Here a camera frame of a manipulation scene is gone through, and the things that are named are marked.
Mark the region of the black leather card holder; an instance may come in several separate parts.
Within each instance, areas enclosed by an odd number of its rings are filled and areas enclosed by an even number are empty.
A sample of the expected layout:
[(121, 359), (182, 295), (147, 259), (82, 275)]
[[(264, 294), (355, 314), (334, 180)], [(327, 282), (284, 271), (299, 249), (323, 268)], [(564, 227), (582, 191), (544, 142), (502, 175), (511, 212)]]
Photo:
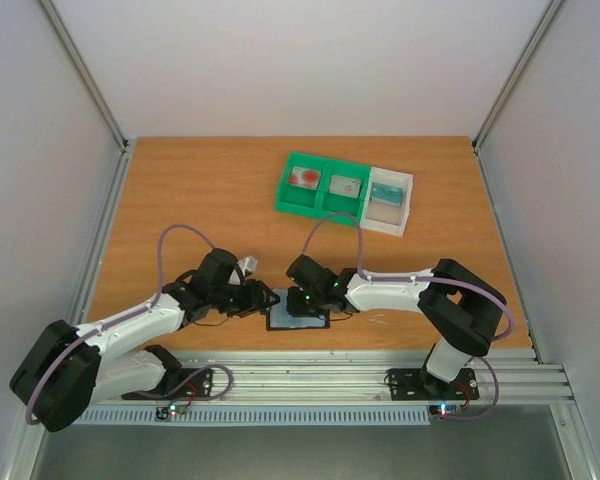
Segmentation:
[(266, 314), (266, 330), (297, 331), (330, 328), (330, 314), (325, 310), (312, 310), (310, 297), (299, 287), (275, 289), (279, 302)]

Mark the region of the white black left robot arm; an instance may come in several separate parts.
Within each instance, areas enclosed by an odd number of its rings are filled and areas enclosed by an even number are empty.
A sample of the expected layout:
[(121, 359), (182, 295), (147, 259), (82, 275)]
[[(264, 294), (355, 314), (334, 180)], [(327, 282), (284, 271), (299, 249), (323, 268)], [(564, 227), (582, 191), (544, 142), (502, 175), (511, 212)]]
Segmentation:
[(280, 297), (252, 278), (256, 261), (214, 248), (198, 268), (160, 287), (149, 300), (100, 321), (47, 325), (10, 382), (25, 420), (60, 431), (90, 406), (116, 397), (179, 400), (193, 393), (190, 371), (155, 338), (215, 310), (228, 318), (267, 314)]

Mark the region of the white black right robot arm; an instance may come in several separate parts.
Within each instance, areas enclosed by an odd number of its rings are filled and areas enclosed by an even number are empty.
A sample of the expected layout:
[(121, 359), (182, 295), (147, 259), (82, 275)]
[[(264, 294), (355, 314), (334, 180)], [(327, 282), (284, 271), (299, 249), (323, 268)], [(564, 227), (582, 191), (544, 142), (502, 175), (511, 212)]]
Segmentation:
[(426, 317), (441, 339), (421, 367), (416, 388), (431, 400), (450, 393), (466, 363), (486, 356), (513, 328), (504, 296), (451, 259), (415, 273), (347, 268), (336, 274), (302, 254), (286, 275), (294, 282), (287, 297), (292, 316), (392, 310)]

